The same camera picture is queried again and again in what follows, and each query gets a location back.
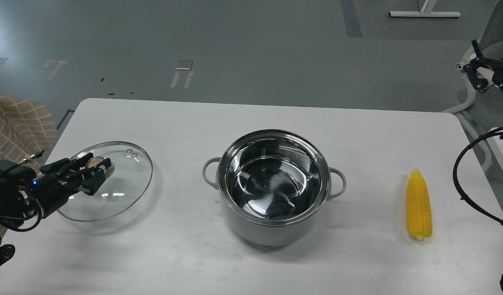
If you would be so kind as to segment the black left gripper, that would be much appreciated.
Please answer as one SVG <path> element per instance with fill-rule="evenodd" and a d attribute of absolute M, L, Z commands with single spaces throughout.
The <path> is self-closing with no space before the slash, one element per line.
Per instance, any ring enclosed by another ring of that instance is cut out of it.
<path fill-rule="evenodd" d="M 30 192 L 40 205 L 41 218 L 60 209 L 76 192 L 94 195 L 112 176 L 111 159 L 92 157 L 94 154 L 90 152 L 80 158 L 64 158 L 40 167 L 41 175 L 30 182 Z M 68 174 L 66 181 L 62 174 Z"/>

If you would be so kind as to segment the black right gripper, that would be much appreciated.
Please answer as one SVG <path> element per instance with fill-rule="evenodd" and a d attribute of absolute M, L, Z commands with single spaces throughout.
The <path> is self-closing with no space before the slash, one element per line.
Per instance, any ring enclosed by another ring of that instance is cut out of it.
<path fill-rule="evenodd" d="M 503 58 L 498 60 L 484 56 L 476 39 L 471 44 L 476 56 L 463 66 L 463 73 L 471 86 L 476 91 L 487 91 L 496 86 L 503 95 Z"/>

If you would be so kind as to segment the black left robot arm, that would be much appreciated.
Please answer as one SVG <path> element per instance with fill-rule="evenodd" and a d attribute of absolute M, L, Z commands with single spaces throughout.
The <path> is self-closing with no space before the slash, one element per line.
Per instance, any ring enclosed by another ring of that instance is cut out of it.
<path fill-rule="evenodd" d="M 19 162 L 0 159 L 0 225 L 8 230 L 33 230 L 71 196 L 94 195 L 114 172 L 111 159 L 91 152 L 42 166 L 38 172 L 27 166 L 43 154 L 41 150 Z"/>

